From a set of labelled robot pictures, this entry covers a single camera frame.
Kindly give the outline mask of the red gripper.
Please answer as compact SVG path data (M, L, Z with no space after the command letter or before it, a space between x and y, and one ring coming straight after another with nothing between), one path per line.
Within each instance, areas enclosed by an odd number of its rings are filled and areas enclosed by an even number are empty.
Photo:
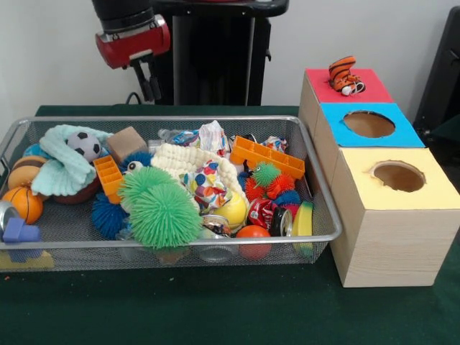
M96 33L96 46L105 63L112 69L129 66L131 60L148 54L161 55L170 50L170 30L161 14L156 14L153 20L136 29L119 33ZM162 92L157 77L155 59L147 58L150 73L149 81L145 78L141 64L133 61L139 86L145 101L162 98Z

